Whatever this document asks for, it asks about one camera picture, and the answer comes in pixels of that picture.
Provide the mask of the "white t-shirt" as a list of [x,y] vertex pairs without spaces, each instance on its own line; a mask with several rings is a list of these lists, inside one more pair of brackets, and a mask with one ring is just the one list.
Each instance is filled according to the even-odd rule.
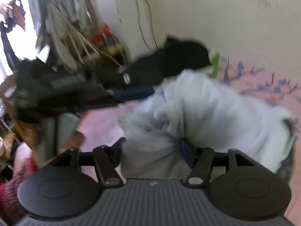
[[273,173],[288,157],[293,134],[288,110],[242,96],[202,73],[183,71],[122,117],[124,178],[186,179],[179,140],[226,153],[235,148]]

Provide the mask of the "black striped garment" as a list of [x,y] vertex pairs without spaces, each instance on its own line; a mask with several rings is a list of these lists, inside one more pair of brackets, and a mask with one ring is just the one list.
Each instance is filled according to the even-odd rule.
[[168,36],[161,48],[135,60],[118,74],[118,79],[123,89],[156,86],[185,69],[199,70],[211,65],[209,50],[203,43]]

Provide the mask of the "pink tree-print bedsheet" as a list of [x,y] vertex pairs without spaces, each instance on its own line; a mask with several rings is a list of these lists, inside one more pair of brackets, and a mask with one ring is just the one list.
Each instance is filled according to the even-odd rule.
[[[118,73],[90,67],[105,91],[126,90],[121,87]],[[213,70],[217,79],[204,71],[191,71],[272,107],[282,108],[280,103],[285,97],[295,97],[299,92],[299,87],[288,80],[242,62],[218,60]],[[179,75],[152,86],[154,93]],[[232,165],[228,172],[225,167],[214,167],[208,185],[186,186],[186,179],[181,178],[126,179],[119,165],[115,170],[123,185],[102,186],[93,166],[77,170],[51,164],[59,156],[59,145],[76,126],[68,115],[77,114],[64,113],[38,123],[42,127],[42,168],[17,189],[17,199],[26,213],[18,225],[290,225],[285,212],[292,198],[288,181],[299,131],[298,121],[292,116],[287,125],[293,134],[293,146],[276,173],[250,157],[255,162],[252,167]]]

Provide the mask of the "cluttered side shelf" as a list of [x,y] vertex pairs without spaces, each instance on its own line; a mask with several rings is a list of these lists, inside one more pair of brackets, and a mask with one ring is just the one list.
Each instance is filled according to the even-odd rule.
[[[25,11],[22,4],[16,5],[19,1],[12,0],[8,4],[1,5],[1,14],[5,18],[5,21],[1,22],[1,37],[7,62],[14,73],[20,71],[21,60],[12,50],[7,34],[16,25],[25,28]],[[47,22],[49,24],[48,38],[52,40],[50,50],[55,52],[56,58],[46,63],[49,67],[55,70],[64,68],[76,72],[85,66],[118,69],[124,65],[123,46],[116,42],[113,42],[112,47],[105,44],[105,40],[111,36],[110,31],[105,30],[106,25],[95,38],[88,39],[53,4],[48,5]]]

